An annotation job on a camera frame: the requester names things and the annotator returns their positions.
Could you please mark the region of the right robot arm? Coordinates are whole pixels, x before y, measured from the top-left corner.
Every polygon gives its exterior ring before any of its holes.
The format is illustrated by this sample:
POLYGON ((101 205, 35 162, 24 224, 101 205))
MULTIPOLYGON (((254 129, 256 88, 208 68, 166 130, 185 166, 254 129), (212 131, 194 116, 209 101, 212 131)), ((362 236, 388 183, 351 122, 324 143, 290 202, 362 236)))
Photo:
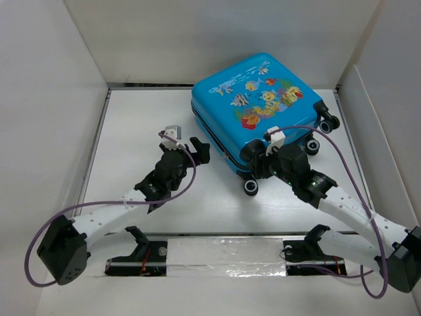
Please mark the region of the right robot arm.
POLYGON ((262 142, 243 157, 253 171, 276 176, 295 196, 345 223, 359 234, 356 241, 317 225, 305 237, 304 251, 312 259, 338 255, 379 273, 394 289, 409 293, 420 280, 420 227, 394 223, 364 208, 337 182, 310 167, 307 154, 295 144, 267 150, 262 142))

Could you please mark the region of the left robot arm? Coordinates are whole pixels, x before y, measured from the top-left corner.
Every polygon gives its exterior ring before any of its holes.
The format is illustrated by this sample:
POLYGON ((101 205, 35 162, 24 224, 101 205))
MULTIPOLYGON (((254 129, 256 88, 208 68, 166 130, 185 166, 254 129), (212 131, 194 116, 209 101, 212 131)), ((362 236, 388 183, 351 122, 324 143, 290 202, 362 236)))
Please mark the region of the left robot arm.
POLYGON ((132 261, 145 261, 149 258, 149 240, 136 226, 127 226, 130 217, 142 205, 152 212, 166 202, 184 194, 179 190, 188 169, 210 161, 210 145, 196 137, 190 139, 195 148, 191 152, 187 145, 165 134, 160 148, 163 151, 155 168, 120 200, 98 201, 99 209, 71 219, 66 213, 68 207, 51 217, 37 232, 43 240, 37 255, 60 286, 79 277, 93 259, 93 247, 111 231, 120 226, 132 236, 124 245, 124 253, 132 261))

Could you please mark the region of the blue child suitcase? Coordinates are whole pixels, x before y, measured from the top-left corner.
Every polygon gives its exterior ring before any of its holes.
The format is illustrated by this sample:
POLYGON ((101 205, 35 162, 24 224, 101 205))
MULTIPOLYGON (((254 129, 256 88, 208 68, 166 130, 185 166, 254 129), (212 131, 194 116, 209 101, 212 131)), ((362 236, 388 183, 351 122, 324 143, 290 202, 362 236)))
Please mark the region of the blue child suitcase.
POLYGON ((257 142, 266 147, 264 133, 278 126, 285 144, 297 144, 316 155, 319 128, 329 134, 340 126, 323 99, 292 71, 268 53, 257 53, 197 82, 191 91, 191 108, 198 124, 232 170, 243 180, 248 196, 258 193, 246 150, 257 142))

